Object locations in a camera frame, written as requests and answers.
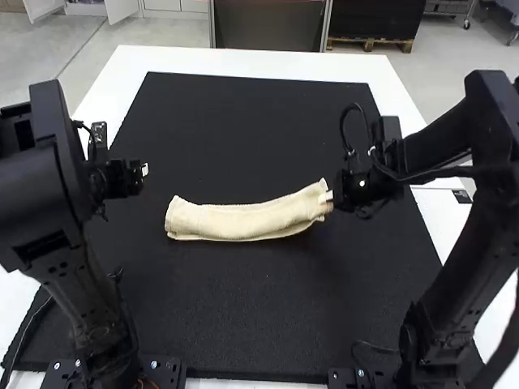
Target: white table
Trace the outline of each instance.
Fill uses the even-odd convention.
[[[119,46],[73,118],[108,123],[109,144],[149,71],[194,75],[224,75],[265,79],[297,79],[328,82],[368,83],[382,115],[398,116],[404,136],[421,130],[426,123],[385,56],[336,53],[281,53],[268,51],[184,49],[149,46]],[[82,135],[86,147],[87,135]],[[470,211],[459,204],[451,189],[461,189],[457,178],[437,180],[412,188],[416,203],[442,263],[448,257]],[[0,269],[0,354],[4,354],[18,330],[37,283],[18,272],[7,275]],[[481,318],[475,341],[484,361],[495,350],[513,310],[515,277],[512,277]],[[37,389],[43,374],[13,373],[9,388]],[[519,360],[508,368],[499,388],[519,382]],[[323,387],[292,383],[189,379],[189,389],[288,389]]]

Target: wooden pallet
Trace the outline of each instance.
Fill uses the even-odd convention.
[[[354,42],[354,43],[362,43],[364,47],[364,51],[371,52],[373,50],[373,46],[375,43],[392,43],[400,47],[402,53],[409,54],[413,49],[414,39],[407,40],[396,40],[396,39],[375,39],[375,38],[336,38],[333,36],[328,37],[328,41],[326,43],[326,50],[333,50],[334,43],[343,43],[343,42]]]

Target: white cabinet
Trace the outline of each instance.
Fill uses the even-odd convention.
[[[152,11],[180,11],[180,0],[144,0],[144,7]]]
[[[67,15],[108,15],[110,24],[128,16],[208,19],[208,0],[105,0],[84,4],[69,0],[23,0],[31,23],[65,8]]]
[[[180,2],[184,12],[208,12],[207,0],[180,0]]]
[[[65,0],[24,0],[24,4],[31,23],[66,6]],[[115,24],[138,12],[139,0],[105,0],[105,7],[109,23]]]

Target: beige towel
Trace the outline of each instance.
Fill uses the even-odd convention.
[[[165,215],[168,237],[181,241],[247,242],[300,233],[324,221],[333,204],[326,201],[324,178],[299,192],[266,203],[197,205],[174,196]]]

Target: mounting plate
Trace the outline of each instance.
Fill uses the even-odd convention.
[[[141,355],[140,372],[160,389],[185,389],[187,367],[178,358]],[[81,368],[71,359],[52,361],[45,373],[41,389],[83,389]]]
[[[392,387],[392,374],[361,368],[333,368],[328,371],[328,389],[380,389]]]

